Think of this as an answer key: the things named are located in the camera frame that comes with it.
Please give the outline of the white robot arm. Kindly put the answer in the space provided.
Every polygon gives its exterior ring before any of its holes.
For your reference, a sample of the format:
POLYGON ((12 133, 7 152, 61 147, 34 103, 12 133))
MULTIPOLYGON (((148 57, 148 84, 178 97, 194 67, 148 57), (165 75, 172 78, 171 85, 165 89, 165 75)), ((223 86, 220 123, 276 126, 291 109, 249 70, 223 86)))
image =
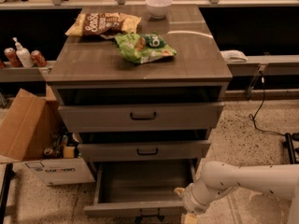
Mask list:
POLYGON ((209 205, 236 188, 250 189, 292 202, 287 224, 299 224, 299 165, 233 166, 208 161, 200 177, 186 188, 175 188, 187 211, 181 224, 198 224, 209 205))

